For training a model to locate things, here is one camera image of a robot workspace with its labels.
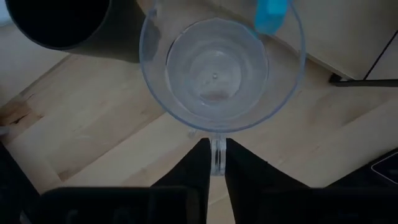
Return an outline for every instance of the clear plastic pitcher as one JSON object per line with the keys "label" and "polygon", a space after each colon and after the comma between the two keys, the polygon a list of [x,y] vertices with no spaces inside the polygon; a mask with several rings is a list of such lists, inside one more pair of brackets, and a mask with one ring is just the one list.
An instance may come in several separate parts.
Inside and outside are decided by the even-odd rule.
{"label": "clear plastic pitcher", "polygon": [[290,6],[302,48],[286,63],[272,38],[210,1],[158,0],[147,14],[139,49],[145,81],[175,119],[213,133],[214,175],[224,173],[224,134],[276,114],[303,77],[303,32]]}

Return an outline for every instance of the blue object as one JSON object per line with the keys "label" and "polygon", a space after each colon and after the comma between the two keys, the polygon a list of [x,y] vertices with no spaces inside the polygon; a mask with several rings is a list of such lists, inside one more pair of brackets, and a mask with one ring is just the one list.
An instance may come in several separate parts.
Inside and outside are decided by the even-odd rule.
{"label": "blue object", "polygon": [[275,34],[284,22],[288,0],[257,0],[254,28],[262,34]]}

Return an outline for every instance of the pitcher handle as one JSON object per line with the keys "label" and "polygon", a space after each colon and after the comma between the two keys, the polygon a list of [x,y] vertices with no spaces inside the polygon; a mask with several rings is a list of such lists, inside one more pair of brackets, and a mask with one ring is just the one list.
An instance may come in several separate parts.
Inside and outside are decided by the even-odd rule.
{"label": "pitcher handle", "polygon": [[211,175],[224,176],[226,165],[226,138],[223,134],[214,133],[210,138]]}

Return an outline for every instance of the wooden surface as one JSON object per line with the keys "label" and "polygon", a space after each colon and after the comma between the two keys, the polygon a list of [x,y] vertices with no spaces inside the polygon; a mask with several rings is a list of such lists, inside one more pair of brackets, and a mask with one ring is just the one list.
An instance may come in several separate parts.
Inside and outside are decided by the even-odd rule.
{"label": "wooden surface", "polygon": [[[253,22],[256,0],[209,0]],[[305,31],[308,56],[327,69],[362,79],[398,29],[398,1],[294,0]],[[275,37],[300,50],[290,9]]]}
{"label": "wooden surface", "polygon": [[[273,43],[273,73],[295,55]],[[20,49],[18,80],[32,79]],[[21,90],[0,85],[2,141],[42,193],[59,186],[149,186],[207,133],[193,133],[155,102],[138,64],[79,55],[34,57],[42,73]],[[326,186],[398,147],[398,89],[337,88],[331,72],[307,61],[306,76],[270,120],[231,134],[273,166],[312,187]],[[15,80],[3,76],[2,83]],[[226,185],[211,179],[208,223],[233,223]]]}
{"label": "wooden surface", "polygon": [[31,42],[14,24],[0,27],[0,106],[66,55]]}

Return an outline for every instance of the wooden countertop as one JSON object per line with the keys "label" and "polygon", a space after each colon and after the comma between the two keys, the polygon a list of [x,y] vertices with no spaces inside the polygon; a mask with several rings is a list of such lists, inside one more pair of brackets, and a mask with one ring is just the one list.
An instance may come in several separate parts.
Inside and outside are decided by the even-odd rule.
{"label": "wooden countertop", "polygon": [[[280,69],[290,69],[285,63],[294,54],[273,44],[280,48]],[[79,55],[53,60],[54,52],[34,47],[17,52],[41,55],[42,70],[34,73],[40,78],[17,90],[0,85],[0,96],[11,96],[0,107],[0,124],[10,127],[2,141],[40,193],[59,186],[149,186],[206,136],[164,112],[139,64]],[[17,72],[18,80],[31,77],[30,71]],[[0,83],[13,83],[8,74],[0,73]],[[231,137],[312,187],[397,147],[398,89],[337,88],[328,84],[330,75],[307,60],[305,79],[287,105]],[[208,223],[233,223],[220,177],[211,179],[209,204]]]}
{"label": "wooden countertop", "polygon": [[[256,0],[209,1],[254,21]],[[342,77],[362,79],[398,29],[398,1],[292,2],[303,24],[308,57]],[[275,38],[300,50],[299,27],[291,9]]]}

